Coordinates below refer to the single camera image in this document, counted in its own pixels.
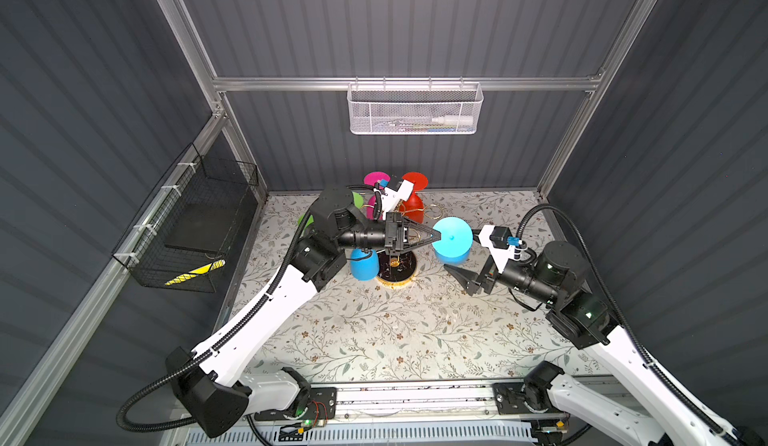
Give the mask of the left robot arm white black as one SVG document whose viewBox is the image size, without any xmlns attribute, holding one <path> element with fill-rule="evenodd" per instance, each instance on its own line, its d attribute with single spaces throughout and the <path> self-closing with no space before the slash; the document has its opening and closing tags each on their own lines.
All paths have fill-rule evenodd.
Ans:
<svg viewBox="0 0 768 446">
<path fill-rule="evenodd" d="M 379 219 L 367 218 L 345 186 L 323 190 L 302 218 L 280 267 L 259 293 L 190 354 L 169 356 L 170 366 L 182 370 L 171 382 L 174 395 L 210 438 L 226 433 L 246 416 L 266 411 L 303 417 L 310 401 L 309 382 L 289 367 L 249 376 L 245 369 L 253 356 L 343 268 L 348 251 L 395 255 L 440 238 L 439 231 L 395 209 Z"/>
</svg>

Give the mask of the blue wine glass front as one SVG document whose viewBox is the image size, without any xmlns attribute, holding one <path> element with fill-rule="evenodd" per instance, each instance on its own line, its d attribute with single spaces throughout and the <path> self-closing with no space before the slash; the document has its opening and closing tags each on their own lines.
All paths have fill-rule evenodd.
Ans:
<svg viewBox="0 0 768 446">
<path fill-rule="evenodd" d="M 459 217 L 444 217 L 433 228 L 441 234 L 432 244 L 436 257 L 445 264 L 461 264 L 470 255 L 473 232 L 470 225 Z"/>
</svg>

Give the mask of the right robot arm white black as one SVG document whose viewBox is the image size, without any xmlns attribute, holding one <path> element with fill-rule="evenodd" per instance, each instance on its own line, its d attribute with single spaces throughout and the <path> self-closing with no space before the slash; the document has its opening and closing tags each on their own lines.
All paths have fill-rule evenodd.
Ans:
<svg viewBox="0 0 768 446">
<path fill-rule="evenodd" d="M 511 249 L 494 248 L 478 273 L 445 267 L 468 294 L 503 285 L 512 296 L 526 295 L 545 306 L 551 327 L 607 369 L 643 410 L 623 411 L 549 361 L 526 375 L 521 389 L 526 406 L 535 413 L 557 409 L 576 416 L 622 445 L 764 444 L 755 430 L 735 426 L 706 407 L 632 340 L 617 313 L 584 290 L 588 265 L 574 245 L 552 241 L 529 263 Z"/>
</svg>

